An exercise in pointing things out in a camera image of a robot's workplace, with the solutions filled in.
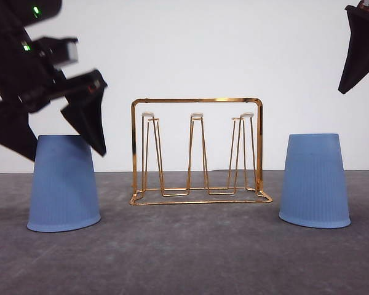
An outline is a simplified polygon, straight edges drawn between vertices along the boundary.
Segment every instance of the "white wall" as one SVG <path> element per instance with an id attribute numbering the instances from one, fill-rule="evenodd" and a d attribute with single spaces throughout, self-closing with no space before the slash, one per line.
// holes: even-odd
<path id="1" fill-rule="evenodd" d="M 345 169 L 369 169 L 369 75 L 345 96 L 337 89 L 350 33 L 344 8 L 357 2 L 63 0 L 58 17 L 28 32 L 77 36 L 79 63 L 65 68 L 66 75 L 96 67 L 109 85 L 103 100 L 108 153 L 93 155 L 96 171 L 131 170 L 134 99 L 222 96 L 263 101 L 265 169 L 284 168 L 290 133 L 318 132 L 340 134 Z M 58 100 L 32 115 L 35 134 L 75 134 L 60 114 L 64 105 Z M 187 134 L 175 137 L 178 144 L 168 135 L 179 127 L 186 132 L 188 112 L 200 108 L 178 109 L 183 123 L 164 121 L 167 170 L 183 167 L 186 154 L 178 151 L 186 152 L 187 142 Z M 228 121 L 246 111 L 202 110 L 211 117 L 222 112 Z M 230 126 L 218 127 L 224 131 L 207 138 L 208 158 L 212 168 L 225 168 L 219 147 L 227 146 L 221 135 Z M 13 171 L 33 171 L 33 163 L 0 146 L 0 172 Z"/>

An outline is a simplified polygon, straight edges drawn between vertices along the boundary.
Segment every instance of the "black mechanical arm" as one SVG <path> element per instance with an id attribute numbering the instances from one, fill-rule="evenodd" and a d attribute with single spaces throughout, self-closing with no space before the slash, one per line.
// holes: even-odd
<path id="1" fill-rule="evenodd" d="M 61 0 L 0 0 L 0 144 L 35 159 L 28 123 L 51 100 L 65 96 L 64 118 L 101 155 L 106 153 L 101 101 L 107 86 L 98 70 L 67 79 L 61 68 L 77 61 L 76 38 L 32 41 L 25 26 L 56 16 Z"/>
<path id="2" fill-rule="evenodd" d="M 339 84 L 339 91 L 343 94 L 369 73 L 369 0 L 360 1 L 357 7 L 349 5 L 346 10 L 351 38 Z"/>

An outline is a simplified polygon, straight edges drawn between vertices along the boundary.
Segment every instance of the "ribbed cup texture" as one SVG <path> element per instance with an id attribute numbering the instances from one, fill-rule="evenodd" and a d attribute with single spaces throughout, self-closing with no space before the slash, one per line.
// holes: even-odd
<path id="1" fill-rule="evenodd" d="M 279 217 L 319 228 L 351 223 L 339 135 L 290 135 Z"/>
<path id="2" fill-rule="evenodd" d="M 100 218 L 90 146 L 79 135 L 39 136 L 27 227 L 61 232 Z"/>

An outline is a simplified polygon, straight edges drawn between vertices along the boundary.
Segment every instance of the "black robotic claw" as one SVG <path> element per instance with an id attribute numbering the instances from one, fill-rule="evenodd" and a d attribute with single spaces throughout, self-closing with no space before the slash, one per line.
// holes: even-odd
<path id="1" fill-rule="evenodd" d="M 0 0 L 0 144 L 34 160 L 37 139 L 28 114 L 65 96 L 65 119 L 101 155 L 106 153 L 101 101 L 107 86 L 96 69 L 67 79 L 76 38 L 32 41 L 25 26 L 56 16 L 61 0 Z"/>
<path id="2" fill-rule="evenodd" d="M 351 29 L 346 64 L 339 84 L 343 94 L 358 84 L 369 73 L 369 0 L 357 7 L 347 6 Z"/>

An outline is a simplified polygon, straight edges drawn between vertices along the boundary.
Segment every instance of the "gold wire rack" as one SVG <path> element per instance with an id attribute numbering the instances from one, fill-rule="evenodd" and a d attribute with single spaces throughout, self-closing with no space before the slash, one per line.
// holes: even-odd
<path id="1" fill-rule="evenodd" d="M 209 180 L 209 171 L 207 163 L 207 151 L 205 146 L 204 133 L 204 115 L 202 113 L 194 113 L 190 116 L 190 137 L 189 137 L 189 161 L 186 178 L 186 187 L 166 187 L 164 181 L 164 169 L 162 165 L 161 136 L 160 136 L 160 120 L 154 116 L 152 112 L 144 112 L 142 114 L 142 147 L 141 147 L 141 188 L 138 188 L 137 180 L 137 134 L 136 134 L 136 114 L 135 108 L 141 103 L 255 103 L 257 105 L 257 128 L 256 128 L 256 153 L 254 147 L 253 134 L 253 113 L 246 112 L 239 117 L 232 118 L 232 140 L 231 155 L 229 160 L 229 170 L 227 183 L 224 187 L 211 187 Z M 254 187 L 248 184 L 247 167 L 246 167 L 246 144 L 245 144 L 245 121 L 248 118 L 250 122 L 250 134 L 252 142 L 252 160 L 254 171 Z M 132 120 L 132 154 L 133 154 L 133 193 L 130 200 L 131 205 L 172 205 L 172 204 L 205 204 L 205 203 L 271 203 L 272 198 L 263 190 L 263 104 L 258 98 L 142 98 L 133 101 L 131 105 Z M 192 156 L 192 139 L 194 134 L 194 124 L 200 122 L 202 134 L 202 176 L 204 181 L 203 187 L 191 186 L 191 156 Z M 238 125 L 237 144 L 234 146 L 234 137 L 236 134 L 236 125 Z M 149 132 L 153 129 L 154 143 L 156 148 L 156 158 L 158 167 L 159 187 L 148 187 L 148 151 L 149 151 Z M 240 138 L 243 142 L 243 160 L 244 160 L 244 186 L 237 186 L 238 180 L 238 162 Z M 236 150 L 235 169 L 232 170 L 232 160 L 234 148 Z M 191 191 L 207 191 L 208 195 L 225 196 L 223 199 L 212 200 L 188 200 L 186 196 Z M 238 190 L 248 191 L 255 194 L 258 199 L 235 199 L 234 196 Z M 163 200 L 156 202 L 145 201 L 147 192 L 160 192 Z"/>

